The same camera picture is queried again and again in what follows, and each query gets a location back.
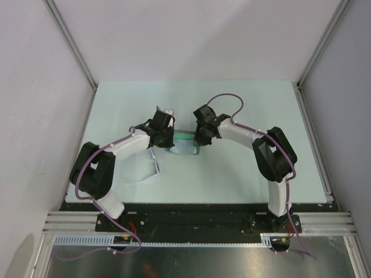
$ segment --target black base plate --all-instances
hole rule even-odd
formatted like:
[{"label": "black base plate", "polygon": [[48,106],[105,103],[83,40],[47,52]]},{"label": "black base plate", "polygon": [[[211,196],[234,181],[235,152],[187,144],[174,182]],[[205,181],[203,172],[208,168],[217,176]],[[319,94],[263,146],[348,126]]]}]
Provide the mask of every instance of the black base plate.
[{"label": "black base plate", "polygon": [[[293,215],[301,232],[300,220]],[[130,231],[133,222],[148,243],[261,243],[260,233],[288,233],[286,223],[277,231],[265,225],[267,214],[251,213],[124,213],[117,221]],[[97,218],[96,232],[121,232],[104,215]]]}]

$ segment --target metal floor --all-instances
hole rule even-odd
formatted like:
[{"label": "metal floor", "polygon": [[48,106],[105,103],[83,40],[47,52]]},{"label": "metal floor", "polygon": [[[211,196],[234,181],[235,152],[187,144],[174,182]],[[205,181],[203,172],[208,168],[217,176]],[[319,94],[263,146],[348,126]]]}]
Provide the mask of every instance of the metal floor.
[{"label": "metal floor", "polygon": [[[72,262],[52,255],[47,277],[355,277],[343,237],[307,237],[304,241],[318,260],[299,254],[274,255],[267,248],[144,247],[131,255],[100,251]],[[54,247],[64,258],[94,248]],[[300,243],[294,239],[291,248],[300,248]]]}]

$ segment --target light blue tabletop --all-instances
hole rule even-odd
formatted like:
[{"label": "light blue tabletop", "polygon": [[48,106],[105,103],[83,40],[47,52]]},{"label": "light blue tabletop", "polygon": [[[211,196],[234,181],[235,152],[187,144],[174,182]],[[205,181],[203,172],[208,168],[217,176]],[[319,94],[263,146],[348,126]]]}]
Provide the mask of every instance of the light blue tabletop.
[{"label": "light blue tabletop", "polygon": [[[291,182],[293,203],[325,203],[326,198],[309,139],[290,81],[154,81],[102,82],[98,86],[83,142],[106,144],[128,134],[132,125],[152,118],[156,105],[173,109],[175,128],[196,128],[193,111],[220,93],[240,95],[240,123],[261,130],[274,126],[286,134],[297,153],[297,178]],[[233,114],[239,100],[220,97],[210,106],[217,115]],[[153,171],[148,151],[116,166],[113,189],[122,202],[267,203],[268,185],[254,153],[235,142],[213,139],[199,155],[177,155],[154,148],[161,175],[140,183]],[[66,202],[80,202],[70,185]]]}]

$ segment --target white panel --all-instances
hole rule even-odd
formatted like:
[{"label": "white panel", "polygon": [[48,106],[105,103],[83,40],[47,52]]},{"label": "white panel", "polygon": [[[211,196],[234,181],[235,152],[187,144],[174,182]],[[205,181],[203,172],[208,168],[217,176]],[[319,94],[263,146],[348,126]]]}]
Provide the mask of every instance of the white panel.
[{"label": "white panel", "polygon": [[339,0],[57,0],[98,81],[297,81]]},{"label": "white panel", "polygon": [[92,92],[42,1],[3,1],[0,26],[0,277],[24,242],[7,276],[23,277]]},{"label": "white panel", "polygon": [[[236,93],[245,108],[236,120],[267,130],[279,126],[298,156],[297,178],[291,183],[293,203],[325,203],[321,180],[289,81],[103,82],[99,84],[83,142],[113,142],[129,127],[152,118],[156,105],[174,109],[174,127],[194,131],[194,110],[219,93]],[[210,106],[219,115],[239,107],[223,97]],[[154,148],[161,175],[138,184],[153,172],[141,155],[118,163],[112,189],[123,202],[139,203],[268,203],[268,182],[260,174],[251,149],[230,140],[214,139],[199,155],[179,155]],[[81,202],[75,187],[66,201]]]},{"label": "white panel", "polygon": [[371,1],[354,1],[305,83],[332,186],[371,262]]}]

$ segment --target aluminum frame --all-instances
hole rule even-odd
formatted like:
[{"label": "aluminum frame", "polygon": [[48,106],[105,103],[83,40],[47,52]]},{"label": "aluminum frame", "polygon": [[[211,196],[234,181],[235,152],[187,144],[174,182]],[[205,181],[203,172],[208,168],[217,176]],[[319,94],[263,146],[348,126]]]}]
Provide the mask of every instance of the aluminum frame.
[{"label": "aluminum frame", "polygon": [[[28,277],[42,278],[48,269],[53,246],[106,246],[107,239],[125,232],[95,232],[99,212],[51,211],[43,228],[38,252]],[[357,229],[351,213],[297,213],[301,220],[301,236],[344,236],[348,254],[356,277],[370,277],[370,270],[364,260]],[[262,244],[170,244],[143,243],[149,247],[269,247],[269,236],[280,234],[262,233]]]}]

